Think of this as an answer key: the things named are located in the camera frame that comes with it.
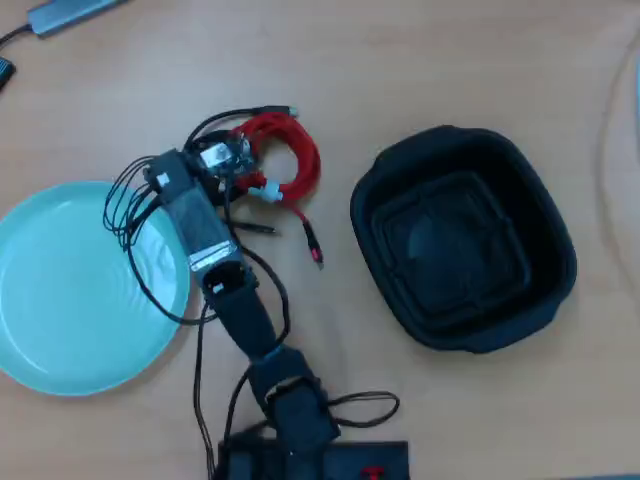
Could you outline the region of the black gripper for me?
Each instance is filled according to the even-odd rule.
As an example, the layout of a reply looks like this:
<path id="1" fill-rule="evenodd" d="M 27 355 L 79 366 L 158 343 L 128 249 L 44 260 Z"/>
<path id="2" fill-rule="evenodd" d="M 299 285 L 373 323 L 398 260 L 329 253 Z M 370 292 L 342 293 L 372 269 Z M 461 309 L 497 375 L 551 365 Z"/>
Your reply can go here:
<path id="1" fill-rule="evenodd" d="M 143 169 L 144 179 L 161 200 L 200 197 L 197 173 L 191 158 L 176 149 L 152 156 Z"/>

